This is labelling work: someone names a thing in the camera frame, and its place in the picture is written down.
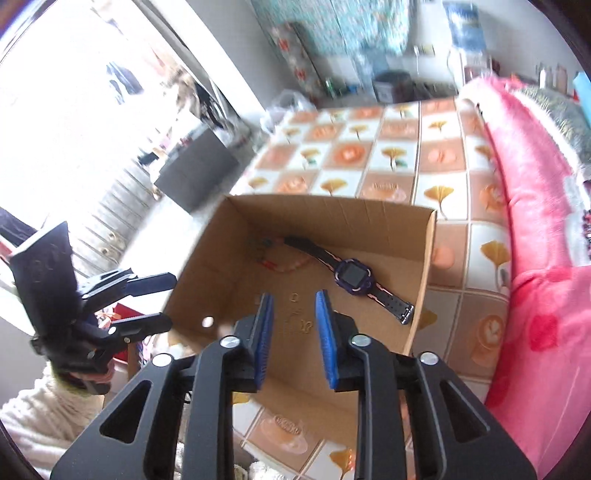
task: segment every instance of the watch screen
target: watch screen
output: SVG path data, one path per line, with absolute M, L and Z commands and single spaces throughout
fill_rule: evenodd
M 365 268 L 350 263 L 340 277 L 345 283 L 351 285 L 352 288 L 359 288 L 367 276 L 368 271 Z

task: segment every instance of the pink blanket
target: pink blanket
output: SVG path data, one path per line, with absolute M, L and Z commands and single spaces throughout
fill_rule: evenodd
M 479 79 L 462 92 L 493 138 L 512 232 L 511 306 L 486 405 L 543 478 L 591 410 L 591 266 L 573 172 L 510 88 Z

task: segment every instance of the smartwatch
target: smartwatch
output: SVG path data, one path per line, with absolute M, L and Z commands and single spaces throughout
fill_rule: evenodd
M 414 305 L 400 299 L 376 282 L 371 268 L 356 258 L 343 260 L 300 236 L 286 236 L 283 243 L 307 253 L 326 265 L 334 273 L 336 284 L 351 295 L 367 296 L 376 301 L 403 325 L 413 318 Z

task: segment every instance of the floral curtain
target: floral curtain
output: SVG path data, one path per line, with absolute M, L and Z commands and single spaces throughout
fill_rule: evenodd
M 400 55 L 407 48 L 415 0 L 252 0 L 252 6 L 266 31 L 296 22 L 313 56 L 367 47 Z

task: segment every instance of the white fluffy fabric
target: white fluffy fabric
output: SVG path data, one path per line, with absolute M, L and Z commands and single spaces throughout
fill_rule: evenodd
M 49 364 L 32 390 L 22 390 L 0 410 L 0 420 L 22 454 L 46 480 L 74 440 L 99 414 L 104 397 L 68 390 L 59 383 Z M 174 480 L 181 479 L 184 445 L 177 444 Z M 261 462 L 251 469 L 250 480 L 284 480 L 273 476 Z M 247 480 L 246 471 L 234 466 L 235 480 Z

